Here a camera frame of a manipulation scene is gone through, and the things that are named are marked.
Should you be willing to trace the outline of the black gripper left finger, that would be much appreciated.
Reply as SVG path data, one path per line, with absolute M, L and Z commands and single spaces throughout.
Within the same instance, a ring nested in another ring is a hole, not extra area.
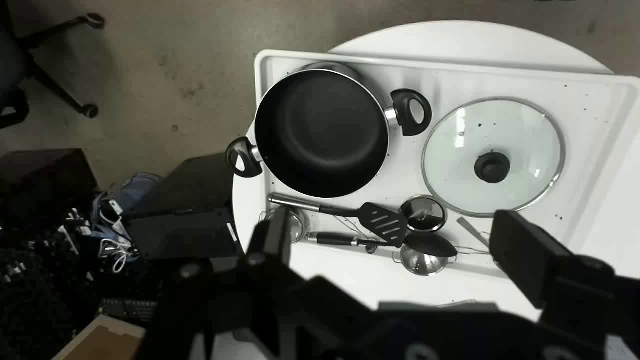
M 287 207 L 276 208 L 270 217 L 260 221 L 251 232 L 245 255 L 263 255 L 277 261 L 280 265 L 289 265 L 292 250 L 292 210 Z

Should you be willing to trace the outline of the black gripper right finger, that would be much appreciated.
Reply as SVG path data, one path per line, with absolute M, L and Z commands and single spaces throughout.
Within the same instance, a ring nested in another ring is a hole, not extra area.
M 552 284 L 560 276 L 578 283 L 606 283 L 614 276 L 609 265 L 573 255 L 548 230 L 513 210 L 494 212 L 490 255 L 533 309 L 545 307 Z

